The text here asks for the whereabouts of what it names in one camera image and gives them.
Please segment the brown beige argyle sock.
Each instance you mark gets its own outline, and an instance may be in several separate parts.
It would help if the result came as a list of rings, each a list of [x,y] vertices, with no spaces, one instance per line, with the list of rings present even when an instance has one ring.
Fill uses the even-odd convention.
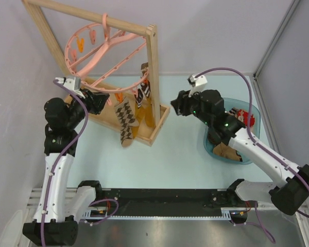
[[[138,127],[139,122],[126,97],[114,106],[114,110],[119,123],[121,145],[125,148],[133,142],[132,127]]]

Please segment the mustard striped cuff sock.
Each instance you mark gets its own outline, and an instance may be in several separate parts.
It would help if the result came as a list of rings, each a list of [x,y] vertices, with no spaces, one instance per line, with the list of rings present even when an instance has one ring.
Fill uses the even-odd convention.
[[[138,95],[135,96],[136,108],[135,117],[139,121],[145,120],[148,127],[153,128],[155,126],[153,115],[152,115],[152,105],[150,96],[150,84],[147,79],[145,79],[138,88]]]

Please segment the mustard yellow sock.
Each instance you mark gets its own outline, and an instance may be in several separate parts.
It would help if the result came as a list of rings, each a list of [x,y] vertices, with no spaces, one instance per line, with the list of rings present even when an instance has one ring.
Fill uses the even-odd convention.
[[[145,108],[142,105],[136,104],[134,116],[135,116],[136,120],[138,121],[139,125],[131,127],[133,139],[136,138],[138,131],[139,131],[139,128],[140,128],[140,125],[141,125],[141,122],[142,122],[142,120],[145,116]]]

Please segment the pink round clip hanger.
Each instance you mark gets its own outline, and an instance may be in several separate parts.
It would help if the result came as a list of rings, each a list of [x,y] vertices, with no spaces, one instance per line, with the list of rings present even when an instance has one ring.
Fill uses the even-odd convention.
[[[64,59],[69,72],[74,77],[80,78],[83,85],[98,92],[116,94],[131,91],[139,86],[145,79],[148,79],[149,69],[144,75],[141,75],[138,81],[130,86],[116,90],[99,86],[100,83],[129,62],[129,60],[147,45],[146,38],[143,34],[128,31],[125,27],[116,27],[116,31],[112,32],[112,28],[109,25],[109,16],[107,13],[102,15],[100,23],[90,23],[81,27],[68,40],[64,50]],[[107,70],[99,79],[91,84],[86,83],[86,77],[102,64],[102,60],[108,57],[111,50],[134,40],[141,40],[142,43],[111,69]]]

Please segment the cream brown striped sock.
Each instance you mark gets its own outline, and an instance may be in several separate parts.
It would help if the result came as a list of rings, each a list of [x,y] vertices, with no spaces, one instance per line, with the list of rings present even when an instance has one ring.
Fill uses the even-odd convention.
[[[149,67],[148,62],[141,64],[142,75],[144,75],[148,71],[148,67]]]

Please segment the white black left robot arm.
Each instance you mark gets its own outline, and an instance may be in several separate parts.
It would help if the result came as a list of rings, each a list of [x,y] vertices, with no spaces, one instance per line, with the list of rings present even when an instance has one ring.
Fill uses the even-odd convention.
[[[87,122],[89,114],[98,115],[109,99],[107,93],[82,89],[70,103],[52,98],[44,105],[45,177],[38,208],[30,223],[23,225],[23,235],[37,246],[72,246],[78,224],[91,205],[99,205],[104,194],[96,180],[82,181],[69,203],[67,181],[73,164],[80,133],[78,124]]]

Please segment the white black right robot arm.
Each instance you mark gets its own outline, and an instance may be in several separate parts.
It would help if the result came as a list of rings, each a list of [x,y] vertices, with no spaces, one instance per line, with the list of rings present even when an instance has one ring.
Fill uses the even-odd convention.
[[[293,215],[309,197],[309,165],[299,166],[264,145],[248,133],[245,124],[225,111],[224,99],[217,90],[190,95],[180,91],[172,100],[177,115],[194,115],[208,128],[209,140],[223,143],[249,158],[271,179],[271,183],[236,180],[227,193],[232,206],[245,201],[272,203],[278,210]]]

